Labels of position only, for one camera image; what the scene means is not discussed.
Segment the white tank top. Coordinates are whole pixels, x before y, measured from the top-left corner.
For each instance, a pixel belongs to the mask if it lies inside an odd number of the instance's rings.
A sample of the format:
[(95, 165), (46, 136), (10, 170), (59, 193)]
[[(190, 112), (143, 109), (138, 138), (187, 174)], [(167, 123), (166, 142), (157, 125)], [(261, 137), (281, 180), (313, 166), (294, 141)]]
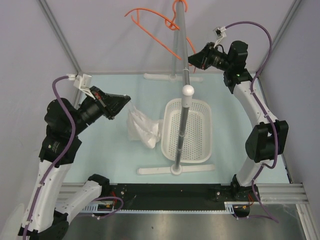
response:
[(161, 140), (163, 122), (163, 119), (152, 120), (129, 101), (126, 125), (130, 141), (140, 141), (148, 149), (154, 149)]

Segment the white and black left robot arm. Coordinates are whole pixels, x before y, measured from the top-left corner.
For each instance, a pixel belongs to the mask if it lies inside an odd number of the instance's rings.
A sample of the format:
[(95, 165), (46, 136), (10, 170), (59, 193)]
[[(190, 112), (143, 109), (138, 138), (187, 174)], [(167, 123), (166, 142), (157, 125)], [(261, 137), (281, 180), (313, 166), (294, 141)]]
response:
[(63, 181), (82, 144), (79, 134), (100, 117), (113, 120), (130, 96), (105, 93), (92, 86), (89, 96), (75, 108), (56, 89), (54, 93), (56, 99), (49, 103), (44, 117), (46, 135), (38, 156), (36, 185), (18, 232), (24, 240), (61, 240), (87, 204), (112, 198), (109, 179), (93, 174), (62, 207), (56, 207)]

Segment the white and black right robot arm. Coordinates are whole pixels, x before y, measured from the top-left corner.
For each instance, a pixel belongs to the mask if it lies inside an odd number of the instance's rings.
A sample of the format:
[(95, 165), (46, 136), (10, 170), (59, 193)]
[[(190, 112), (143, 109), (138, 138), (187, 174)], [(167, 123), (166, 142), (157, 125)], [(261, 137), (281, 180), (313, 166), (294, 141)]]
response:
[(230, 194), (237, 201), (257, 193), (256, 179), (263, 169), (276, 167), (289, 131), (288, 123), (279, 120), (255, 90), (255, 79), (246, 69), (247, 57), (248, 44), (240, 40), (232, 42), (228, 52), (219, 51), (213, 42), (208, 42), (200, 52), (188, 57), (188, 63), (198, 69), (214, 67), (223, 71), (225, 86), (250, 120), (252, 131), (245, 142), (247, 158), (230, 183)]

